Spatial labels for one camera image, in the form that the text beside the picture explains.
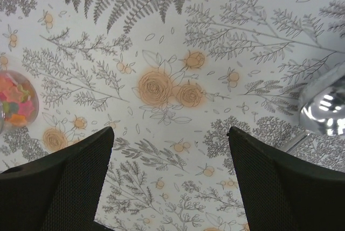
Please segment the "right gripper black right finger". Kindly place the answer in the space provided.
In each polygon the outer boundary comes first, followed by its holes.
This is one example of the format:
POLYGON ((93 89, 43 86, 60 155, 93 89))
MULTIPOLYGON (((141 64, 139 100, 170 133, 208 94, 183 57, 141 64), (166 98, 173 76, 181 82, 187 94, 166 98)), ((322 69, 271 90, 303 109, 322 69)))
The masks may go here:
POLYGON ((227 134, 250 230, 344 230, 344 173, 227 134))

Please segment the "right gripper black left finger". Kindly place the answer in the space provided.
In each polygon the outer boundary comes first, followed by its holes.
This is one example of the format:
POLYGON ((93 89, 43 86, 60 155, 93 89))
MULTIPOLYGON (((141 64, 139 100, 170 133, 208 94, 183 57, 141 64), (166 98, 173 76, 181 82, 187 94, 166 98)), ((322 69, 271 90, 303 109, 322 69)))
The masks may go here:
POLYGON ((111 127, 1 173, 1 230, 94 230, 111 127))

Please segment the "silver metal scoop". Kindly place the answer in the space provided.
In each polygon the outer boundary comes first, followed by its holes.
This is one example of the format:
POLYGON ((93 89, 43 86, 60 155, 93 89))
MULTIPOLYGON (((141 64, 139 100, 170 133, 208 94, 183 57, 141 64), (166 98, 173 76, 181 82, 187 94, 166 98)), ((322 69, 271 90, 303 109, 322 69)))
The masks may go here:
POLYGON ((300 93, 303 131, 280 149, 292 153, 311 134, 344 135, 344 64, 311 81, 300 93))

